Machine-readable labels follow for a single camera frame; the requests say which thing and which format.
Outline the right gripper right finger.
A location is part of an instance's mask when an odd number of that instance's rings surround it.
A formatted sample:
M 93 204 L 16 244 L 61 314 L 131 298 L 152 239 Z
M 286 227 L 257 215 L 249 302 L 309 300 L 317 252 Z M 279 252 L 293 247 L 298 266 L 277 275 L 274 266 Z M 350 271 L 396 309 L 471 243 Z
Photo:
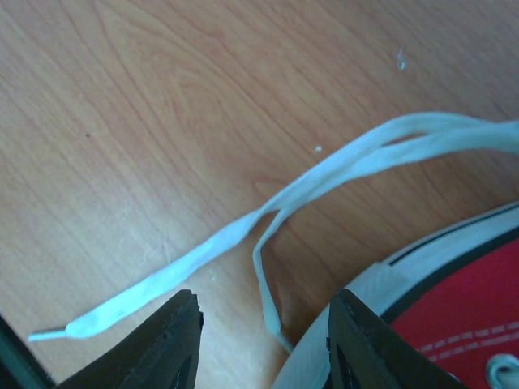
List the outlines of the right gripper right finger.
M 327 388 L 464 388 L 348 289 L 330 302 Z

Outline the red canvas sneaker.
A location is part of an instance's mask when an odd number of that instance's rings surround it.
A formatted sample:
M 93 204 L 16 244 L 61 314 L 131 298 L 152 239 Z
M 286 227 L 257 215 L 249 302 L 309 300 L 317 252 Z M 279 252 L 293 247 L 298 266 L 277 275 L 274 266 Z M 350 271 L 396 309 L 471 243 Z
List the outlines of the red canvas sneaker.
M 517 203 L 424 237 L 347 288 L 467 387 L 517 387 Z

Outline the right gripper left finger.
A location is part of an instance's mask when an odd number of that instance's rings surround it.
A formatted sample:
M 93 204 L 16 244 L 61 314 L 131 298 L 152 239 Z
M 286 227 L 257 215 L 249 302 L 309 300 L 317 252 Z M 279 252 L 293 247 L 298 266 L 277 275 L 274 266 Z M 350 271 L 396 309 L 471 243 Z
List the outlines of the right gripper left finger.
M 183 289 L 59 388 L 193 388 L 204 316 Z

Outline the white shoelace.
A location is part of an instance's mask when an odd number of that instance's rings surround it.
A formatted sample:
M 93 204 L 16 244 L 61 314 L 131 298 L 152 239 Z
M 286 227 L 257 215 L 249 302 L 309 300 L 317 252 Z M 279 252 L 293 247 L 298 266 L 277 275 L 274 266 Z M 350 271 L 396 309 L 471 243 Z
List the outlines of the white shoelace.
M 238 245 L 268 213 L 275 218 L 252 252 L 267 329 L 287 351 L 293 347 L 281 333 L 281 320 L 264 274 L 261 250 L 281 224 L 299 208 L 339 185 L 394 166 L 471 149 L 518 151 L 518 122 L 490 122 L 454 113 L 413 113 L 394 118 L 346 144 L 270 198 L 263 206 L 234 220 L 181 258 L 120 292 L 63 329 L 33 332 L 28 341 L 86 339 L 111 328 L 149 302 L 170 292 L 194 272 Z

